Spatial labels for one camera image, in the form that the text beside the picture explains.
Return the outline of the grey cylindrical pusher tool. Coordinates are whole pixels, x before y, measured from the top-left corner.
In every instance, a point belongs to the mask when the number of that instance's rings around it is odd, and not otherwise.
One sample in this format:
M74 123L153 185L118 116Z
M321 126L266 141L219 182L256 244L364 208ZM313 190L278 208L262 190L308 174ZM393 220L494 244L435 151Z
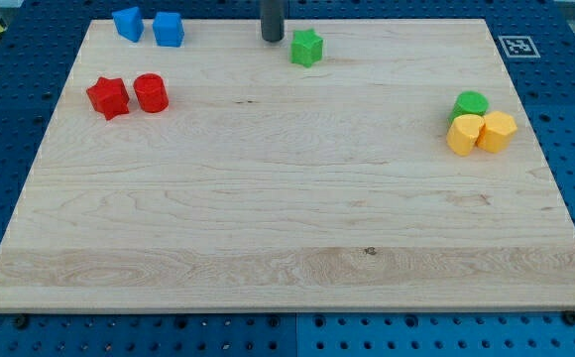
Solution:
M276 43L285 33L285 8L283 0L260 0L260 26L262 39Z

